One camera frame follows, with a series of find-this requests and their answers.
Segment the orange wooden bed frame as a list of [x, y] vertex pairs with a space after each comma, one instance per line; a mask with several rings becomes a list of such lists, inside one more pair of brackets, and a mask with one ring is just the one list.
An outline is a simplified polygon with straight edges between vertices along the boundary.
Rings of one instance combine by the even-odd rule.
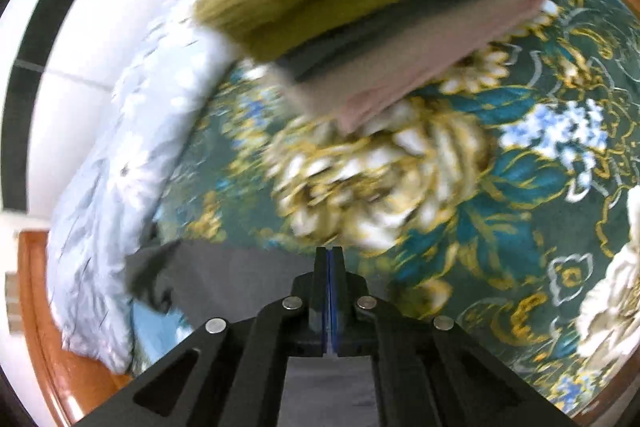
[[[631, 12], [639, 12], [639, 0], [622, 0]], [[52, 419], [38, 419], [39, 426], [71, 426], [111, 398], [129, 383], [126, 375], [114, 375], [101, 363], [66, 352], [46, 298], [46, 243], [48, 232], [24, 229], [16, 233], [17, 280], [23, 335], [35, 379]]]

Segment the dark grey sweatpants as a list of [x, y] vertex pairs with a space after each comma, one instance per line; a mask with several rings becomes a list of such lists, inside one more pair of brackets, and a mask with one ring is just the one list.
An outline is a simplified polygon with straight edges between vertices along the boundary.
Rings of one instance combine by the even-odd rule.
[[[254, 317], [285, 297], [295, 277], [314, 269], [312, 254], [178, 241], [126, 259], [128, 291], [152, 309], [177, 309], [198, 327], [211, 317]], [[378, 409], [365, 358], [290, 358], [281, 426], [376, 426]]]

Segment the dark grey folded garment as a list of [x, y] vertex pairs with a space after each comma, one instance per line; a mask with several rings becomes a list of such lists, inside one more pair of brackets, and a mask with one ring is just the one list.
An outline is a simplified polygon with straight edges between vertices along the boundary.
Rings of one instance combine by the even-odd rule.
[[385, 36], [411, 23], [424, 22], [454, 9], [466, 8], [480, 0], [404, 0], [386, 6], [352, 23], [333, 28], [314, 37], [284, 55], [274, 64], [296, 83], [305, 82], [325, 61], [367, 38]]

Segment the beige folded garment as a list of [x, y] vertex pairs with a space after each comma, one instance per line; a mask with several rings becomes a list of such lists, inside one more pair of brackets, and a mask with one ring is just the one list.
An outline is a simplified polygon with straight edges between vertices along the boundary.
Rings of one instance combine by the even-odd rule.
[[524, 23], [544, 0], [480, 0], [466, 8], [367, 38], [296, 83], [271, 64], [259, 87], [285, 98], [292, 113], [329, 117], [344, 134], [492, 40]]

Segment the light blue floral duvet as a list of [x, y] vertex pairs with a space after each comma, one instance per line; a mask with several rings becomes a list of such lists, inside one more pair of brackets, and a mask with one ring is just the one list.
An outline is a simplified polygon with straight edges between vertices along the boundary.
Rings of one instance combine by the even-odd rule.
[[61, 345], [115, 374], [127, 372], [134, 350], [126, 258], [149, 237], [195, 121], [238, 57], [198, 23], [195, 5], [166, 0], [145, 28], [51, 220], [46, 289]]

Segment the teal floral bed blanket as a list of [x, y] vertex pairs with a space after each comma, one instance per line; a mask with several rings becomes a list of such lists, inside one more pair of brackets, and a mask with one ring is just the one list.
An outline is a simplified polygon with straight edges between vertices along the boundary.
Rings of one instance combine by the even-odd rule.
[[205, 239], [286, 279], [340, 245], [402, 312], [452, 317], [578, 416], [638, 347], [638, 187], [638, 17], [547, 0], [351, 135], [239, 63], [155, 222], [162, 242]]

